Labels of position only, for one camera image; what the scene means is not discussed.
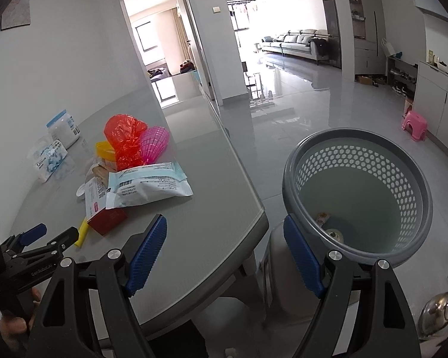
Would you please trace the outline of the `person's left hand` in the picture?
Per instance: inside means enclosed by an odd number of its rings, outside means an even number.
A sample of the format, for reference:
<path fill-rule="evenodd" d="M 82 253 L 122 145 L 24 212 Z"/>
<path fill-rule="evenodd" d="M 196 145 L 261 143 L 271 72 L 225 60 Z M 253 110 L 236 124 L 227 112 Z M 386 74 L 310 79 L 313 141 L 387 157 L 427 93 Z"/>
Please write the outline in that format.
<path fill-rule="evenodd" d="M 26 345 L 28 343 L 26 333 L 34 325 L 34 319 L 41 301 L 41 293 L 37 288 L 32 288 L 31 293 L 34 304 L 34 312 L 28 322 L 23 318 L 11 317 L 9 315 L 3 315 L 0 320 L 0 332 L 2 339 L 12 353 L 16 353 L 20 356 L 24 356 L 26 353 Z"/>

